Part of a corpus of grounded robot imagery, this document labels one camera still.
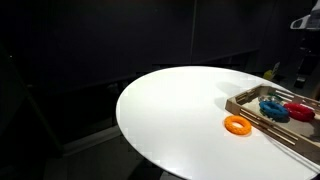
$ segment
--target red ring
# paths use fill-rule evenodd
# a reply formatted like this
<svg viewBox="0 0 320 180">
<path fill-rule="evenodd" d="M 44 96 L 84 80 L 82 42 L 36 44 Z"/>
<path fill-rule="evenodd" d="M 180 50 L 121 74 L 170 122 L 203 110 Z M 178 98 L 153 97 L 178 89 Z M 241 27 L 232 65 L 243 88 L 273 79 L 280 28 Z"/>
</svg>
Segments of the red ring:
<svg viewBox="0 0 320 180">
<path fill-rule="evenodd" d="M 297 103 L 287 103 L 284 105 L 284 107 L 289 111 L 289 116 L 296 120 L 309 122 L 314 119 L 315 114 L 313 110 L 305 106 Z"/>
</svg>

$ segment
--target dark wall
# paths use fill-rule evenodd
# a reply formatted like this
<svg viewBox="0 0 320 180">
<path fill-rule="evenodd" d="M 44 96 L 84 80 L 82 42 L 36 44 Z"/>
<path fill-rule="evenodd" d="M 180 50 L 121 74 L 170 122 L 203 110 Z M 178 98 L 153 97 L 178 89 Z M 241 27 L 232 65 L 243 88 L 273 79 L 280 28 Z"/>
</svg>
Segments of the dark wall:
<svg viewBox="0 0 320 180">
<path fill-rule="evenodd" d="M 281 43 L 288 16 L 300 17 L 291 3 L 7 1 L 0 6 L 0 33 L 26 82 L 58 93 L 125 78 L 153 64 L 199 63 L 254 50 L 260 50 L 259 68 L 286 46 Z"/>
</svg>

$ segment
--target tray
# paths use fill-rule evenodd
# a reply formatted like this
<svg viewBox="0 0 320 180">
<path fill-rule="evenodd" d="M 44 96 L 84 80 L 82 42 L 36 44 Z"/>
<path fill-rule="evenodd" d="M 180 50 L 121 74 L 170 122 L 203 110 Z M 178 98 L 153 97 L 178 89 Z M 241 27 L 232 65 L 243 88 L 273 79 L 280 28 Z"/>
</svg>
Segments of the tray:
<svg viewBox="0 0 320 180">
<path fill-rule="evenodd" d="M 274 93 L 284 102 L 294 102 L 314 110 L 316 118 L 310 122 L 289 119 L 287 123 L 275 122 L 260 113 L 258 97 Z M 266 85 L 259 85 L 227 100 L 225 109 L 248 119 L 252 126 L 320 165 L 320 103 Z"/>
</svg>

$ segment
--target tabletop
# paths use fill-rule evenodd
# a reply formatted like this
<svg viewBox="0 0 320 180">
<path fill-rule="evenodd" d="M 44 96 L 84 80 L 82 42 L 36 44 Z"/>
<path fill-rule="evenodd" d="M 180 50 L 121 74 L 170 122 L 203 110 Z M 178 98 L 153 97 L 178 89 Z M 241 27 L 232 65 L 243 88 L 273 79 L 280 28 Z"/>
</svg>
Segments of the tabletop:
<svg viewBox="0 0 320 180">
<path fill-rule="evenodd" d="M 311 179 L 320 166 L 253 127 L 236 136 L 223 125 L 226 100 L 260 84 L 250 74 L 178 67 L 147 74 L 120 95 L 121 132 L 146 159 L 184 179 Z"/>
</svg>

